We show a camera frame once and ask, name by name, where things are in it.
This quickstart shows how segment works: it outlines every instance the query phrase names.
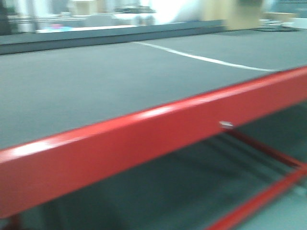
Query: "gray table surface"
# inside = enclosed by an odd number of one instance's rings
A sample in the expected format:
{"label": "gray table surface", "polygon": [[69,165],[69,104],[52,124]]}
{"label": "gray table surface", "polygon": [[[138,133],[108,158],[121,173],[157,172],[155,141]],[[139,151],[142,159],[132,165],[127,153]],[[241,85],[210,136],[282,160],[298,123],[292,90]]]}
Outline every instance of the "gray table surface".
{"label": "gray table surface", "polygon": [[[145,41],[257,68],[307,64],[307,31]],[[268,74],[136,43],[0,56],[0,149]]]}

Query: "white stripe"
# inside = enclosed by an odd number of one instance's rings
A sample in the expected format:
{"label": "white stripe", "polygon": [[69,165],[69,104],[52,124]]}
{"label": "white stripe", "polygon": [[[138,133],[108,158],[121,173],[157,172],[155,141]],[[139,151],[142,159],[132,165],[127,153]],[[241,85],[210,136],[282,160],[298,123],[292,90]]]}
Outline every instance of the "white stripe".
{"label": "white stripe", "polygon": [[164,51],[169,52],[169,53],[178,54],[178,55],[189,57],[189,58],[194,58],[194,59],[198,59],[198,60],[202,60],[202,61],[212,62],[212,63],[215,63],[215,64],[224,65],[224,66],[231,66],[231,67],[234,67],[234,68],[250,69],[250,70],[265,71],[265,72],[275,72],[276,71],[274,69],[261,69],[261,68],[243,66],[243,65],[233,64],[233,63],[220,61],[220,60],[216,60],[216,59],[212,59],[212,58],[208,58],[208,57],[186,54],[186,53],[176,51],[176,50],[164,47],[164,46],[157,46],[157,45],[153,45],[153,44],[149,44],[149,43],[145,43],[145,42],[133,42],[133,43],[137,43],[137,44],[140,44],[140,45],[143,45],[143,46],[150,46],[150,47],[153,47],[153,48],[164,50]]}

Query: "red crossbar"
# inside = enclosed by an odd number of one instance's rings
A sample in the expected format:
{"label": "red crossbar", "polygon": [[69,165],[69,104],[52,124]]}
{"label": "red crossbar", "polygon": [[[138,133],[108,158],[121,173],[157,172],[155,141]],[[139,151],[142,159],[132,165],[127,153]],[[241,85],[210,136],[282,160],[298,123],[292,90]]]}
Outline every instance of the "red crossbar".
{"label": "red crossbar", "polygon": [[307,99],[307,67],[0,151],[0,218]]}
{"label": "red crossbar", "polygon": [[283,179],[271,185],[263,192],[251,198],[243,205],[222,217],[216,223],[206,228],[206,230],[229,230],[234,228],[243,222],[246,218],[261,209],[263,206],[286,192],[303,177],[307,176],[306,163],[300,162],[293,157],[290,157],[276,149],[271,148],[270,146],[267,146],[264,143],[261,143],[241,132],[238,132],[237,130],[229,130],[227,133],[284,164],[296,167],[296,169],[290,174],[286,175]]}
{"label": "red crossbar", "polygon": [[286,165],[289,165],[289,166],[292,166],[292,167],[296,167],[296,166],[303,166],[304,163],[303,162],[300,162],[298,161],[297,159],[293,158],[293,157],[290,157],[276,149],[273,149],[271,148],[270,146],[267,146],[266,144],[264,143],[261,143],[241,132],[238,132],[236,130],[229,130],[227,132],[229,135],[243,141],[244,143],[252,146],[253,148],[275,158],[276,160],[286,164]]}
{"label": "red crossbar", "polygon": [[277,198],[307,175],[307,165],[299,167],[282,180],[276,182],[268,189],[239,206],[219,221],[206,228],[206,230],[230,230],[254,214],[260,208]]}

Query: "cutting table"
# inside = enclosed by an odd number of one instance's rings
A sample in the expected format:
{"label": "cutting table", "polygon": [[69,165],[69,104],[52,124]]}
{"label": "cutting table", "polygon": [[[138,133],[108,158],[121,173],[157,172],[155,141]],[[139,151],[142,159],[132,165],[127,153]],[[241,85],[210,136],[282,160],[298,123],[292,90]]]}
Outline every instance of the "cutting table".
{"label": "cutting table", "polygon": [[[1,56],[0,216],[304,101],[306,35],[243,30]],[[306,174],[304,163],[229,134],[297,169],[255,199]],[[242,219],[239,207],[207,227]]]}

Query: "white object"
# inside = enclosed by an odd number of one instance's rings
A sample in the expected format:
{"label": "white object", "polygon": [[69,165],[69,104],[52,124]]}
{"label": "white object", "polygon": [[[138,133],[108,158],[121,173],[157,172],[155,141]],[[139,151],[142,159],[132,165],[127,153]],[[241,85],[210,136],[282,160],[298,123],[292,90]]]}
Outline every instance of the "white object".
{"label": "white object", "polygon": [[307,18],[293,18],[293,27],[307,29]]}
{"label": "white object", "polygon": [[68,7],[73,15],[92,15],[98,13],[96,0],[70,0]]}

